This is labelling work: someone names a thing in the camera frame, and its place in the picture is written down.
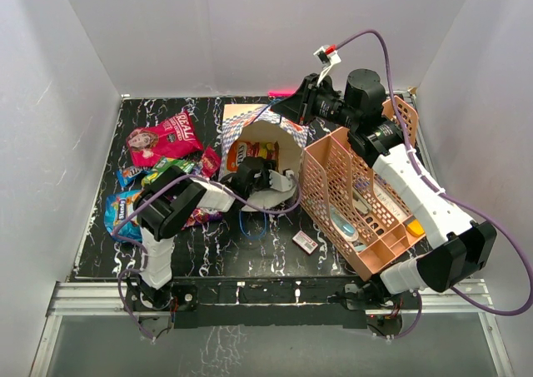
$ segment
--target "paper bag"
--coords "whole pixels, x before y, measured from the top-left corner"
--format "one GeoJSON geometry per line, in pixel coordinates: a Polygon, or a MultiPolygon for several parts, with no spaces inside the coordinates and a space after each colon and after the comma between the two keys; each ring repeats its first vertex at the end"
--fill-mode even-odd
{"type": "MultiPolygon", "coordinates": [[[[299,126],[280,117],[270,109],[265,110],[257,119],[257,115],[266,105],[228,104],[224,106],[222,117],[222,166],[220,177],[230,173],[227,160],[228,152],[236,140],[250,142],[277,142],[279,146],[277,170],[294,171],[296,178],[300,172],[303,148],[306,146],[307,126],[299,126]]],[[[294,194],[294,187],[288,192],[272,189],[255,192],[248,201],[255,206],[270,209],[288,200],[294,194]]],[[[243,211],[254,211],[249,206],[243,211]]]]}

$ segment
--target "packaged food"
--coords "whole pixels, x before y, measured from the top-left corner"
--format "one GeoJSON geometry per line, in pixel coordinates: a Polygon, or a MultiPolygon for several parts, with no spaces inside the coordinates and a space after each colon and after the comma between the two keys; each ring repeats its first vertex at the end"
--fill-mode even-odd
{"type": "Polygon", "coordinates": [[[221,221],[223,214],[219,211],[207,208],[197,208],[187,219],[183,229],[191,226],[199,226],[209,221],[221,221]]]}
{"type": "Polygon", "coordinates": [[[303,231],[298,231],[294,237],[292,237],[292,240],[300,246],[305,252],[307,252],[308,255],[312,254],[313,251],[318,248],[318,244],[311,239],[310,236],[308,236],[303,231]]]}
{"type": "MultiPolygon", "coordinates": [[[[133,212],[133,203],[140,193],[141,190],[124,191],[113,194],[106,199],[106,213],[103,217],[103,223],[109,234],[112,233],[116,225],[119,225],[133,212]]],[[[142,241],[141,227],[137,224],[136,217],[120,229],[118,234],[139,242],[142,241]]]]}
{"type": "Polygon", "coordinates": [[[154,166],[162,156],[176,159],[203,150],[186,111],[155,127],[135,129],[127,137],[126,143],[135,166],[154,166]]]}
{"type": "Polygon", "coordinates": [[[206,148],[202,155],[200,162],[194,166],[192,173],[199,176],[210,178],[213,176],[218,168],[220,168],[222,161],[218,154],[210,146],[206,148]]]}
{"type": "Polygon", "coordinates": [[[118,183],[120,184],[120,187],[124,188],[125,186],[130,184],[132,181],[134,181],[137,176],[146,174],[149,171],[150,171],[150,168],[148,166],[125,167],[124,169],[120,169],[117,171],[118,183]]]}
{"type": "Polygon", "coordinates": [[[279,146],[277,142],[249,142],[236,140],[227,153],[226,169],[228,171],[237,171],[239,164],[247,156],[260,156],[263,159],[275,160],[279,155],[279,146]]]}
{"type": "Polygon", "coordinates": [[[150,184],[152,181],[156,180],[159,175],[161,175],[170,166],[178,166],[185,173],[191,173],[192,168],[195,166],[195,163],[193,161],[189,161],[188,159],[172,159],[163,156],[157,162],[157,164],[148,172],[148,174],[142,178],[142,186],[144,187],[150,184]]]}

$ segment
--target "marble pattern surface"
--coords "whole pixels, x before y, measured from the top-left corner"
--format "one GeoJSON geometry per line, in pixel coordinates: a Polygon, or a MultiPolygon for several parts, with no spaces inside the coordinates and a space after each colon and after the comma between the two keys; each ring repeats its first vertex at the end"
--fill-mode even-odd
{"type": "MultiPolygon", "coordinates": [[[[136,99],[122,103],[117,129],[96,203],[88,222],[87,234],[78,252],[70,280],[115,280],[126,267],[138,267],[140,254],[128,244],[115,242],[103,225],[105,200],[113,193],[140,188],[140,181],[122,189],[116,171],[132,164],[126,146],[127,135],[137,126],[155,126],[159,122],[187,110],[197,137],[204,146],[220,154],[222,112],[230,103],[267,104],[268,97],[203,97],[136,99]]],[[[308,144],[335,129],[331,123],[314,121],[308,144]]],[[[192,159],[199,159],[201,153],[192,159]]],[[[256,235],[263,227],[261,214],[244,217],[248,233],[256,235]]],[[[174,276],[247,276],[279,277],[284,275],[353,275],[355,272],[302,208],[283,216],[268,216],[267,232],[258,241],[248,240],[240,231],[238,221],[224,220],[191,227],[175,237],[172,254],[174,276]],[[305,231],[319,244],[308,255],[291,238],[305,231]]],[[[425,242],[405,253],[401,259],[427,251],[425,242]]]]}

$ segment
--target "red clip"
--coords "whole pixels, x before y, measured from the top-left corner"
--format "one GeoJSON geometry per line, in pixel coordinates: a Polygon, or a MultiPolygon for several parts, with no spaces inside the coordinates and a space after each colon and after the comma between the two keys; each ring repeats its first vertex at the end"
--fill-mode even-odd
{"type": "Polygon", "coordinates": [[[336,46],[333,45],[333,46],[329,46],[327,49],[326,49],[326,55],[330,55],[332,52],[334,52],[336,50],[336,46]]]}

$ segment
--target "pink plastic basket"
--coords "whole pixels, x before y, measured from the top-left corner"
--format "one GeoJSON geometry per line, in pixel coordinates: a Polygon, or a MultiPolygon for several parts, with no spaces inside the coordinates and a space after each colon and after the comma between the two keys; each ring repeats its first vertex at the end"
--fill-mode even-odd
{"type": "MultiPolygon", "coordinates": [[[[399,97],[396,101],[414,146],[418,114],[399,97]]],[[[397,123],[391,100],[383,106],[383,115],[397,123]]],[[[344,127],[306,148],[300,178],[303,208],[363,280],[370,279],[424,237],[407,231],[404,222],[412,219],[411,212],[386,181],[350,148],[344,127]],[[368,214],[363,215],[354,207],[354,190],[370,205],[368,214]],[[330,205],[357,228],[360,242],[351,243],[342,237],[331,221],[330,205]],[[366,249],[357,252],[355,248],[360,244],[366,249]]]]}

